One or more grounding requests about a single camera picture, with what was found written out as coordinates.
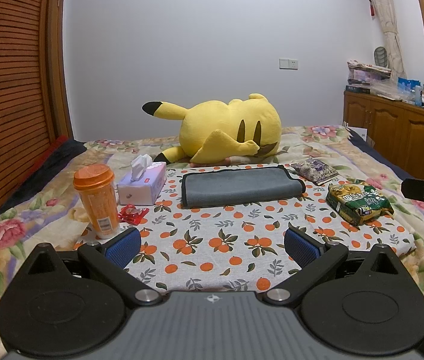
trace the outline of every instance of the blue gripper pad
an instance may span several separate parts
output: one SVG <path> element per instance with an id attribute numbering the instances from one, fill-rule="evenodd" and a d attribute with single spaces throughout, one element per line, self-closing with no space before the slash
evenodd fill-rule
<path id="1" fill-rule="evenodd" d="M 292 257 L 301 268 L 304 268 L 307 264 L 310 264 L 321 255 L 318 248 L 290 229 L 285 232 L 283 244 L 287 254 Z"/>
<path id="2" fill-rule="evenodd" d="M 119 238 L 112 245 L 108 246 L 105 257 L 120 268 L 125 268 L 127 264 L 141 251 L 141 233 L 134 228 L 128 234 L 119 234 Z"/>

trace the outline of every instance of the tissue box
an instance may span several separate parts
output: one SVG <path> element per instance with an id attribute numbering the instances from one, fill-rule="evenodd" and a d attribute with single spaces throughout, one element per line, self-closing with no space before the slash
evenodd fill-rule
<path id="1" fill-rule="evenodd" d="M 154 205 L 157 196 L 166 182 L 166 163 L 153 162 L 137 181 L 130 181 L 131 172 L 127 173 L 117 184 L 121 205 Z"/>

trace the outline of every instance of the white tissue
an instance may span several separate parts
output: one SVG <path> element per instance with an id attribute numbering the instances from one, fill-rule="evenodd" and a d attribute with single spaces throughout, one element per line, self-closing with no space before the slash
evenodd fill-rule
<path id="1" fill-rule="evenodd" d="M 152 157 L 148 154 L 142 154 L 136 157 L 130 165 L 132 166 L 132 175 L 130 181 L 139 180 L 144 174 L 145 170 L 152 164 Z"/>

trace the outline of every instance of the gray towel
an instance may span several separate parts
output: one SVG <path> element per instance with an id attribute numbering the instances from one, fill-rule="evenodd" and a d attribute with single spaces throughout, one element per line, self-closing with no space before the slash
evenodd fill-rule
<path id="1" fill-rule="evenodd" d="M 214 207 L 288 199 L 305 192 L 302 180 L 283 167 L 189 173 L 182 180 L 182 206 Z"/>

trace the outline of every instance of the beige curtain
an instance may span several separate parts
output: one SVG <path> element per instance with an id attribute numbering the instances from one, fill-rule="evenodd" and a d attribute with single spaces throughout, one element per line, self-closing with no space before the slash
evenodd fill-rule
<path id="1" fill-rule="evenodd" d="M 392 69 L 391 78 L 393 80 L 397 80 L 398 77 L 407 78 L 403 68 L 393 0 L 372 0 L 372 3 L 378 19 L 381 21 L 385 48 L 389 57 L 389 68 Z"/>

